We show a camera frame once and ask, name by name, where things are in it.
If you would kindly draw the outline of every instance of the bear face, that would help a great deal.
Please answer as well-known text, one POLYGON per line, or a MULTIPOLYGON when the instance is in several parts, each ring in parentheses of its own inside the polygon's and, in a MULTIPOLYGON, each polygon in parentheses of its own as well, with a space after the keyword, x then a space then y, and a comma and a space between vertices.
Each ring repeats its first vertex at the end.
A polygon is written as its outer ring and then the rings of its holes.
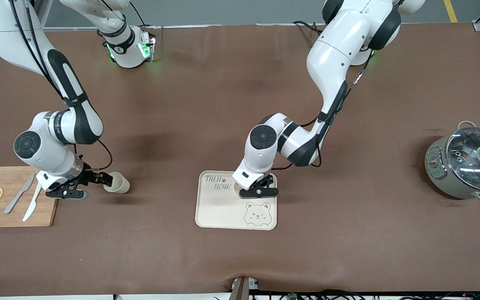
POLYGON ((255 205, 252 202, 248 202, 245 207, 247 211, 244 216, 244 221, 248 225, 268 227, 272 222, 269 203, 255 205))

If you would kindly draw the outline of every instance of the brown tabletop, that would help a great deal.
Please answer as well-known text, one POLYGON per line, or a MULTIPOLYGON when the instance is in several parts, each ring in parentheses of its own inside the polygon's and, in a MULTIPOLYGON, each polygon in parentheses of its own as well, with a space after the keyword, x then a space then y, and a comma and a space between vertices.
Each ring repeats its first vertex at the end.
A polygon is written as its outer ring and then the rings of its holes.
MULTIPOLYGON (((423 167, 459 121, 480 126, 471 24, 402 25, 345 101, 323 166, 277 173, 268 232, 198 227, 198 176, 234 170, 264 116, 318 113, 305 66, 314 32, 166 29, 155 63, 134 70, 112 63, 95 32, 48 38, 105 122, 109 170, 131 190, 91 186, 86 201, 59 201, 53 227, 0 228, 0 296, 223 292, 242 275, 266 290, 480 290, 480 202, 441 194, 423 167)), ((44 78, 0 59, 0 165, 23 165, 15 137, 63 108, 44 78)), ((92 166, 108 162, 99 144, 78 150, 92 166)))

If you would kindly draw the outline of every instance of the robotic arm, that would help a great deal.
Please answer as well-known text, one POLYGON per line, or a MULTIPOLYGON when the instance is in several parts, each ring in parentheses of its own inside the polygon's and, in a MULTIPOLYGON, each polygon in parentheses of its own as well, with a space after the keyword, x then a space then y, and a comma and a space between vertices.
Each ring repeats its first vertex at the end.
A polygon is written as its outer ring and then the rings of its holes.
POLYGON ((42 74, 68 107, 40 112, 27 131, 15 139, 15 154, 41 170, 37 179, 48 196, 85 199, 77 184, 112 184, 112 176, 94 173, 70 151, 68 144, 93 144, 103 123, 82 88, 71 64, 47 40, 28 0, 0 0, 0 56, 18 67, 42 74))
POLYGON ((110 57, 124 68, 134 68, 144 61, 153 61, 155 36, 137 26, 128 26, 120 10, 129 0, 60 0, 62 4, 82 14, 106 40, 110 57))
MULTIPOLYGON (((266 116, 247 138, 244 159, 232 175, 235 182, 244 190, 257 188, 256 183, 268 178, 277 152, 297 167, 311 165, 345 100, 349 66, 357 59, 364 63, 358 55, 366 53, 367 58, 371 52, 360 50, 390 44, 400 29, 398 9, 412 13, 424 1, 406 0, 401 6, 398 0, 326 0, 322 15, 327 27, 307 57, 309 75, 322 93, 322 109, 310 131, 284 114, 266 116)), ((256 197, 275 196, 257 192, 256 197)))

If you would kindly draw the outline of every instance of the paper cup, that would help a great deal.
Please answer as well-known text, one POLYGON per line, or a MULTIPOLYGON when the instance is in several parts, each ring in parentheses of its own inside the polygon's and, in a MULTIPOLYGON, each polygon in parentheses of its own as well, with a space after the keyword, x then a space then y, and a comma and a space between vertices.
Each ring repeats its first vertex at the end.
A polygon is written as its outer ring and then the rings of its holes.
POLYGON ((125 177, 123 177, 122 174, 118 172, 112 172, 112 173, 109 173, 109 175, 112 176, 112 186, 106 186, 106 185, 103 186, 103 188, 107 192, 124 194, 131 187, 131 184, 129 184, 129 181, 125 177))

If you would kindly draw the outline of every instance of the cutting board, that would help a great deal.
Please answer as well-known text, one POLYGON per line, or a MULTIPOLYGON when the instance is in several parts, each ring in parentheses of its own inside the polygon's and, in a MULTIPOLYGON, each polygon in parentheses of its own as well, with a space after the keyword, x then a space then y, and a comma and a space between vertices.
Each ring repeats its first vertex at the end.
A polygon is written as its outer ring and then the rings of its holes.
POLYGON ((40 191, 36 199, 36 209, 32 215, 27 221, 22 221, 38 184, 36 177, 27 192, 21 195, 14 209, 8 215, 3 213, 32 173, 38 174, 38 170, 34 167, 0 167, 0 188, 3 189, 0 199, 0 227, 43 227, 53 223, 57 199, 47 197, 44 190, 40 191))

